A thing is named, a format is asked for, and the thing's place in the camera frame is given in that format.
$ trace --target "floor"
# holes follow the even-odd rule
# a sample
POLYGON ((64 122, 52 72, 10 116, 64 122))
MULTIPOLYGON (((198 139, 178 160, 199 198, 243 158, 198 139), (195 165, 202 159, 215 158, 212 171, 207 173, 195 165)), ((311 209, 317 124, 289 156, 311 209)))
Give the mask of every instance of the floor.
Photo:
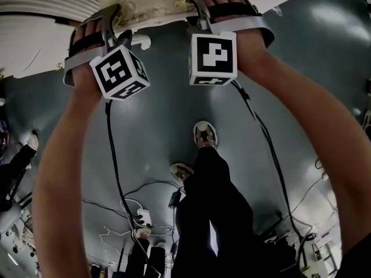
MULTIPOLYGON (((275 11, 265 15, 277 36, 270 52, 327 88, 361 121, 368 106, 366 80, 371 75, 371 21, 363 0, 291 0, 281 5, 281 11, 282 15, 275 11)), ((232 86, 188 85, 190 39, 186 29, 187 24, 181 22, 141 30, 140 33, 151 37, 152 46, 145 51, 138 46, 133 48, 146 65, 152 86, 112 106, 112 132, 122 187, 128 192, 151 180, 175 182, 169 167, 174 162, 193 164, 197 148, 192 140, 192 127, 206 119, 217 129, 218 151, 230 165, 233 183, 252 206, 255 229, 261 232, 277 219, 277 210, 287 215, 268 146, 232 86)), ((71 88, 63 85, 62 77, 62 71, 52 71, 2 82, 13 142, 24 140, 31 129, 38 130, 41 140, 33 168, 21 185, 22 194, 32 190, 42 151, 72 93, 71 88)), ((272 94, 243 75, 238 80, 270 130, 293 209, 322 175, 315 168, 317 156, 294 117, 272 94)), ((104 101, 88 131, 82 174, 86 200, 120 210, 104 101)), ((133 194, 132 199, 150 210, 154 225, 172 225, 168 203, 174 191, 170 185, 151 185, 133 194)), ((135 203, 129 205, 137 209, 135 203)), ((238 209, 231 203, 225 205, 238 209)), ((322 226, 328 225, 330 217, 333 223, 337 222, 335 206, 328 181, 320 181, 294 215, 309 224, 319 223, 316 228, 325 230, 322 226)), ((230 222, 231 226, 238 225, 238 220, 230 222)), ((83 225, 90 258, 100 264, 117 262, 118 253, 103 244, 99 234, 106 233, 104 225, 125 232, 129 228, 127 221, 112 212, 83 204, 83 225)), ((286 221, 281 229, 290 229, 289 223, 286 221)), ((163 228, 154 231, 162 232, 163 228)), ((122 246, 119 236, 109 235, 104 240, 118 249, 122 246)), ((166 237, 166 241, 170 248, 170 238, 166 237)), ((125 244, 128 253, 132 242, 126 238, 125 244)))

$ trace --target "black pants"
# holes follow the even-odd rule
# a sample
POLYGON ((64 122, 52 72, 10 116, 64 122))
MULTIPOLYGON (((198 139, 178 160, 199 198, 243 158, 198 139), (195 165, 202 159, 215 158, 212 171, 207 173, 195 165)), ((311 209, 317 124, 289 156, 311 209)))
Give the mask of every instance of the black pants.
MULTIPOLYGON (((143 248, 147 251, 150 242, 144 239, 138 239, 143 248)), ((128 265, 126 267, 126 277, 128 278, 142 278, 144 273, 144 265, 146 264, 146 257, 140 246, 135 242, 132 254, 128 257, 128 265)), ((163 275, 165 272, 165 249, 161 247, 151 247, 150 264, 163 275)), ((145 278, 157 278, 158 274, 147 266, 145 278)))
POLYGON ((194 171, 177 208, 180 238, 172 278, 271 275, 265 244, 253 233, 252 209, 231 182, 228 164, 214 148, 201 148, 194 171), (210 222, 218 256, 210 245, 210 222))
POLYGON ((36 150, 25 145, 9 164, 0 166, 0 211, 2 211, 1 207, 4 207, 6 195, 23 178, 27 165, 35 155, 36 150))

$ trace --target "cable clutter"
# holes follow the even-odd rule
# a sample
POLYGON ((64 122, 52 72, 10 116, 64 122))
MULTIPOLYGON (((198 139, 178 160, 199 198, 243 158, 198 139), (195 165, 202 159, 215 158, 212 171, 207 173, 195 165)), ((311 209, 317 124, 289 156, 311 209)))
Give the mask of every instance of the cable clutter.
POLYGON ((269 131, 268 131, 267 127, 265 126, 265 124, 263 123, 263 121, 261 120, 261 118, 258 116, 258 114, 253 110, 253 108, 250 104, 250 96, 247 94, 247 92, 245 92, 245 90, 239 84, 239 82, 237 80, 234 80, 231 83, 237 89, 237 91, 240 93, 243 101, 245 102, 246 106, 248 107, 248 110, 250 111, 251 115, 253 116, 253 119, 259 124, 259 126, 261 128, 261 131, 264 134, 264 138, 268 143, 268 146, 269 146, 269 149, 270 149, 270 152, 271 152, 271 156, 272 156, 272 159, 273 159, 273 162, 274 162, 274 166, 275 166, 275 168, 277 170, 277 173, 278 173, 279 182, 281 183, 283 197, 285 199, 285 203, 286 203, 286 206, 288 208, 288 213, 289 213, 288 217, 290 218, 291 225, 292 225, 292 227, 293 227, 293 229, 294 229, 294 231, 295 231, 295 233, 296 233, 296 235, 297 235, 297 237, 299 238, 299 241, 300 241, 300 248, 299 248, 299 252, 298 252, 297 263, 298 263, 298 265, 300 264, 300 257, 301 257, 301 255, 303 255, 303 262, 304 262, 304 266, 306 267, 306 266, 308 266, 308 262, 307 262, 307 257, 305 256, 305 251, 303 250, 304 243, 306 241, 314 240, 316 238, 316 235, 314 233, 309 234, 309 232, 308 232, 303 237, 300 234, 299 230, 297 229, 297 227, 294 223, 294 218, 292 216, 292 211, 291 211, 291 208, 290 208, 290 202, 289 202, 288 193, 287 193, 287 190, 286 190, 285 179, 283 177, 283 173, 282 173, 282 170, 281 170, 281 165, 279 164, 277 154, 276 154, 276 151, 274 149, 272 138, 269 134, 269 131))
MULTIPOLYGON (((124 210, 125 214, 126 214, 126 217, 128 219, 128 222, 129 222, 129 225, 130 225, 130 230, 127 231, 127 232, 124 232, 124 233, 117 233, 117 232, 114 232, 112 231, 109 227, 107 226, 104 226, 104 228, 108 231, 106 234, 100 234, 100 238, 101 238, 101 241, 103 243, 105 243, 106 245, 110 246, 111 248, 115 249, 118 253, 120 253, 120 259, 119 259, 119 263, 117 265, 117 272, 119 273, 119 270, 120 270, 120 265, 121 265, 121 260, 122 260, 122 256, 124 255, 123 253, 123 248, 121 250, 121 252, 115 248, 114 246, 111 246, 109 245, 108 243, 104 242, 102 236, 108 236, 110 234, 110 232, 118 235, 118 236, 123 236, 123 235, 126 235, 126 234, 129 234, 130 233, 130 237, 132 238, 132 240, 134 242, 136 242, 140 248, 143 250, 143 253, 144 255, 146 256, 146 262, 147 262, 147 265, 149 267, 151 267, 152 270, 154 270, 155 272, 157 272, 157 274, 160 275, 160 273, 151 265, 150 263, 150 260, 147 256, 147 252, 146 250, 143 248, 143 246, 141 245, 141 243, 138 241, 138 238, 135 234, 135 225, 139 226, 139 227, 150 227, 150 228, 158 228, 158 227, 166 227, 166 229, 164 230, 163 234, 151 234, 152 236, 171 236, 172 239, 173 239, 173 246, 176 246, 176 242, 174 241, 174 231, 175 231, 175 212, 173 212, 173 219, 174 219, 174 224, 173 226, 169 226, 169 225, 157 225, 157 226, 145 226, 141 223, 141 218, 139 217, 139 221, 136 221, 134 219, 134 217, 137 217, 137 216, 134 216, 130 209, 129 209, 129 206, 127 204, 126 201, 132 201, 132 202, 135 202, 137 203, 141 209, 143 209, 142 205, 136 201, 136 200, 133 200, 133 199, 127 199, 126 196, 130 195, 130 194, 133 194, 139 190, 141 190, 143 187, 147 186, 147 185, 151 185, 151 184, 169 184, 169 185, 172 185, 174 187, 177 188, 177 193, 181 193, 184 191, 182 190, 182 187, 179 187, 177 186, 176 184, 172 183, 172 182, 168 182, 168 181, 154 181, 154 182, 148 182, 148 183, 145 183, 143 184, 142 186, 140 186, 139 188, 131 191, 131 192, 128 192, 126 194, 123 194, 122 192, 122 188, 121 188, 121 184, 120 184, 120 181, 119 181, 119 175, 118 175, 118 166, 117 166, 117 158, 116 158, 116 151, 115 151, 115 145, 114 145, 114 141, 113 141, 113 137, 112 137, 112 130, 111 130, 111 106, 112 106, 112 100, 110 100, 108 103, 106 103, 106 115, 107 115, 107 130, 108 130, 108 138, 110 140, 110 147, 111 147, 111 153, 112 153, 112 161, 113 161, 113 164, 114 164, 114 171, 115 171, 115 179, 116 179, 116 184, 117 184, 117 188, 118 188, 118 192, 119 192, 119 195, 120 195, 120 198, 121 198, 121 201, 120 201, 120 205, 122 207, 122 209, 124 210)), ((174 251, 172 252, 172 260, 174 260, 174 251)))
MULTIPOLYGON (((281 169, 281 165, 279 164, 279 161, 278 161, 278 158, 277 158, 277 154, 276 154, 276 151, 275 151, 275 148, 273 146, 273 142, 272 142, 272 139, 271 139, 271 136, 270 136, 270 133, 267 129, 267 127, 265 126, 265 124, 263 123, 262 119, 258 116, 258 114, 253 110, 251 104, 250 104, 250 97, 249 95, 245 92, 245 90, 242 88, 242 86, 239 84, 238 81, 234 80, 231 82, 231 84, 237 89, 237 91, 240 93, 243 101, 245 102, 248 110, 250 111, 251 115, 253 116, 253 119, 259 124, 260 128, 261 128, 261 131, 263 132, 263 135, 264 135, 264 138, 265 140, 267 141, 267 144, 269 146, 269 149, 270 149, 270 153, 271 153, 271 157, 273 159, 273 162, 274 162, 274 165, 275 165, 275 168, 277 170, 277 174, 278 174, 278 177, 279 177, 279 182, 281 184, 281 187, 282 187, 282 192, 283 192, 283 197, 284 197, 284 200, 285 200, 285 203, 286 203, 286 206, 288 208, 288 216, 286 218, 290 218, 290 223, 292 225, 292 228, 294 230, 294 232, 296 233, 297 235, 297 238, 299 239, 300 241, 300 246, 299 246, 299 250, 298 250, 298 255, 297 255, 297 264, 299 265, 300 264, 300 258, 301 256, 303 256, 303 262, 304 262, 304 266, 307 266, 308 263, 307 263, 307 257, 305 256, 305 251, 304 251, 304 244, 305 242, 307 241, 310 241, 310 240, 314 240, 316 238, 316 234, 315 233, 311 233, 312 229, 313 229, 313 226, 311 225, 308 225, 310 226, 310 230, 306 233, 305 236, 302 236, 300 231, 301 230, 298 230, 298 228, 296 227, 295 223, 294 223, 294 220, 297 220, 295 217, 292 216, 292 210, 290 208, 290 203, 289 203, 289 198, 288 198, 288 193, 287 193, 287 190, 286 190, 286 184, 285 184, 285 180, 284 180, 284 177, 283 177, 283 173, 282 173, 282 169, 281 169)), ((113 164, 114 164, 114 171, 115 171, 115 179, 116 179, 116 183, 117 183, 117 187, 118 187, 118 192, 119 192, 119 195, 120 195, 120 198, 121 198, 121 201, 120 201, 120 205, 122 207, 122 209, 124 210, 125 214, 126 214, 126 217, 117 213, 117 211, 113 210, 113 209, 110 209, 108 207, 104 207, 102 205, 99 205, 97 203, 93 203, 93 202, 87 202, 87 201, 84 201, 86 203, 90 203, 90 204, 95 204, 103 209, 108 209, 108 210, 111 210, 115 213, 117 213, 118 215, 120 215, 121 217, 124 217, 124 218, 127 218, 128 219, 128 222, 129 222, 129 225, 130 225, 130 230, 127 231, 127 232, 124 232, 124 233, 117 233, 117 232, 114 232, 112 231, 109 227, 107 226, 104 226, 104 228, 107 230, 107 233, 104 233, 104 234, 100 234, 100 238, 101 238, 101 241, 103 243, 105 243, 106 245, 110 246, 111 248, 115 249, 119 254, 120 254, 120 260, 122 259, 122 256, 123 256, 123 250, 121 250, 121 252, 114 246, 111 246, 109 244, 107 244, 106 242, 104 242, 102 236, 108 236, 110 234, 110 232, 118 235, 118 236, 123 236, 123 235, 126 235, 126 234, 129 234, 130 233, 130 237, 133 239, 134 242, 138 243, 138 245, 142 248, 143 252, 145 253, 146 255, 146 261, 148 263, 148 266, 151 267, 154 271, 156 271, 157 273, 159 273, 149 262, 149 259, 147 257, 147 252, 145 251, 145 249, 143 248, 143 246, 140 244, 140 242, 138 241, 137 239, 137 236, 135 234, 135 231, 134 231, 134 226, 139 226, 139 227, 150 227, 150 228, 157 228, 157 227, 165 227, 165 230, 163 232, 163 234, 158 234, 158 235, 154 235, 152 234, 153 236, 171 236, 172 237, 172 240, 173 240, 173 244, 172 244, 172 248, 170 250, 170 253, 172 254, 172 262, 174 263, 174 256, 176 254, 176 250, 177 250, 177 241, 175 241, 174 239, 174 231, 175 231, 175 208, 177 206, 177 204, 179 203, 180 201, 180 198, 181 198, 181 193, 185 193, 183 187, 179 187, 177 186, 176 184, 172 183, 172 182, 168 182, 168 181, 154 181, 154 182, 148 182, 148 183, 145 183, 143 184, 142 186, 140 186, 139 188, 133 190, 133 191, 130 191, 126 194, 123 194, 122 192, 122 188, 121 188, 121 185, 120 185, 120 182, 119 182, 119 176, 118 176, 118 166, 117 166, 117 158, 116 158, 116 153, 115 153, 115 145, 114 145, 114 142, 113 142, 113 137, 112 137, 112 131, 111 131, 111 106, 112 106, 112 100, 110 100, 108 103, 106 103, 106 114, 107 114, 107 129, 108 129, 108 136, 109 136, 109 140, 110 140, 110 146, 111 146, 111 152, 112 152, 112 161, 113 161, 113 164), (130 210, 129 210, 129 207, 128 207, 128 204, 126 201, 131 201, 131 202, 135 202, 139 205, 140 209, 143 210, 143 207, 142 205, 136 201, 136 200, 133 200, 133 199, 127 199, 126 197, 128 195, 131 195, 135 192, 138 192, 139 190, 141 190, 142 188, 144 188, 145 186, 148 186, 148 185, 152 185, 152 184, 168 184, 168 185, 172 185, 174 186, 175 188, 177 188, 177 191, 175 191, 171 197, 171 200, 170 200, 170 203, 169 203, 169 208, 173 209, 173 226, 170 226, 170 225, 158 225, 158 226, 151 226, 149 225, 149 223, 143 223, 143 220, 141 220, 141 217, 142 215, 140 215, 139 217, 136 216, 136 215, 133 215, 130 210)))

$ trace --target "power strip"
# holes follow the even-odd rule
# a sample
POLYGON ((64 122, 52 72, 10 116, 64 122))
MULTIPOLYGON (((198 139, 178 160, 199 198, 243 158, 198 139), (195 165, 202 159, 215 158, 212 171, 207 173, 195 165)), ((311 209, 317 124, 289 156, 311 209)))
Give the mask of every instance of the power strip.
POLYGON ((150 212, 147 209, 138 209, 139 224, 144 226, 152 226, 150 212))

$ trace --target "white shoe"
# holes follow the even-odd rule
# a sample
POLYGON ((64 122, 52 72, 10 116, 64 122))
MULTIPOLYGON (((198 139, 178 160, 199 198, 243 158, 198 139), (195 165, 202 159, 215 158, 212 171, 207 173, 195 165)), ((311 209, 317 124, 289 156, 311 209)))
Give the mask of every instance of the white shoe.
POLYGON ((166 242, 158 242, 156 247, 160 247, 166 250, 166 242))
POLYGON ((203 147, 213 147, 216 149, 218 137, 213 125, 205 120, 195 124, 193 128, 193 137, 198 149, 203 147))
POLYGON ((37 151, 37 149, 39 148, 39 137, 37 136, 37 133, 35 130, 32 130, 28 138, 27 145, 35 151, 37 151))
POLYGON ((363 117, 362 128, 366 130, 371 125, 371 111, 367 110, 363 117))
POLYGON ((191 167, 183 163, 175 163, 170 167, 170 173, 174 178, 180 182, 184 182, 194 172, 191 167))
POLYGON ((150 228, 140 228, 135 231, 137 238, 148 239, 151 236, 152 229, 150 228))

